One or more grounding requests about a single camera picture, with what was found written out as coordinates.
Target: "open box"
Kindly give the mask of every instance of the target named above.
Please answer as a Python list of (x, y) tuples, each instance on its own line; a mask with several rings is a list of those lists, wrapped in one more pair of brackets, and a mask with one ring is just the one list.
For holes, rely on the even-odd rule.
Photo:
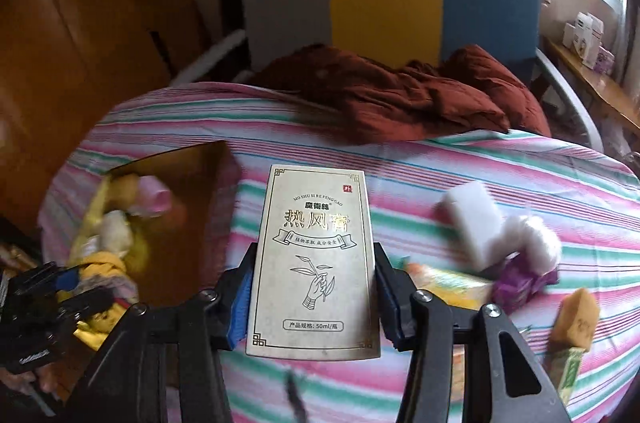
[(180, 222), (161, 217), (130, 217), (145, 244), (124, 258), (127, 275), (138, 285), (141, 302), (177, 305), (201, 288), (214, 285), (225, 265), (225, 248), (241, 170), (225, 142), (203, 143), (132, 161), (110, 170), (85, 213), (68, 265), (96, 229), (111, 180), (127, 174), (154, 175), (186, 207)]

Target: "striped tablecloth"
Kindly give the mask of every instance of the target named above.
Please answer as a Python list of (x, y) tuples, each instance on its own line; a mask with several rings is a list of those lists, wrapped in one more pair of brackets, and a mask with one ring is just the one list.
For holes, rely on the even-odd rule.
[[(617, 405), (640, 365), (639, 183), (619, 162), (581, 146), (525, 132), (476, 131), (428, 142), (344, 146), (335, 114), (275, 92), (238, 84), (200, 83), (148, 93), (115, 108), (87, 135), (53, 180), (40, 212), (46, 256), (63, 262), (84, 209), (108, 169), (159, 152), (227, 140), (242, 166), (227, 263), (235, 266), (257, 240), (272, 163), (362, 169), (375, 241), (389, 257), (409, 256), (468, 270), (437, 203), (447, 189), (484, 181), (505, 215), (542, 216), (563, 243), (561, 282), (513, 316), (532, 326), (539, 355), (561, 299), (588, 287), (601, 306), (591, 351), (584, 356), (568, 411), (596, 422)], [(408, 353), (383, 341), (382, 357), (321, 362), (223, 353), (237, 422), (291, 421), (284, 378), (293, 368), (310, 420), (394, 421)], [(451, 421), (461, 407), (452, 406)]]

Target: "white block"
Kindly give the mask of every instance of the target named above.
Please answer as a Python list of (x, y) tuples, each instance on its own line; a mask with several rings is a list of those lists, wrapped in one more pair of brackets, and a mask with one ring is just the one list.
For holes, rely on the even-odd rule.
[(493, 252), (503, 221), (484, 183), (471, 181), (448, 190), (444, 205), (458, 229), (474, 271), (482, 271), (504, 257)]

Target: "chair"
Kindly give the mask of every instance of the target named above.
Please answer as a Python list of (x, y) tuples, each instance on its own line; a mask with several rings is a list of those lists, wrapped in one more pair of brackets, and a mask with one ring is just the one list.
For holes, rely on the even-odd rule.
[[(478, 44), (530, 85), (541, 73), (575, 113), (585, 145), (602, 140), (580, 99), (538, 49), (541, 0), (243, 0), (245, 30), (212, 48), (209, 64), (246, 38), (251, 69), (309, 44), (330, 44), (391, 67), (418, 59), (434, 66)], [(189, 68), (175, 83), (190, 81)]]

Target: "rust-colored clothing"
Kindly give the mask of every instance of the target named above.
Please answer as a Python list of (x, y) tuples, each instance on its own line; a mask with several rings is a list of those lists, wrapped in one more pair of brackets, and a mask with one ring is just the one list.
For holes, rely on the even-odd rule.
[[(313, 45), (273, 61), (247, 83), (298, 92), (305, 100), (335, 108), (342, 113), (344, 135), (351, 143), (424, 140), (474, 129), (507, 132), (510, 127), (523, 128), (510, 123), (512, 115), (487, 94), (500, 95), (500, 90), (508, 100), (518, 102), (520, 97), (523, 117), (529, 118), (531, 114), (526, 111), (537, 106), (536, 114), (542, 117), (546, 129), (529, 130), (548, 136), (542, 109), (529, 90), (482, 48), (472, 46), (465, 50), (475, 57), (461, 56), (464, 50), (459, 50), (449, 66), (443, 66), (443, 74), (418, 61), (392, 70), (348, 51)], [(501, 71), (492, 74), (487, 69), (487, 57)], [(474, 85), (468, 67), (479, 60), (484, 64), (477, 82), (482, 90)], [(457, 74), (465, 83), (456, 78)]]

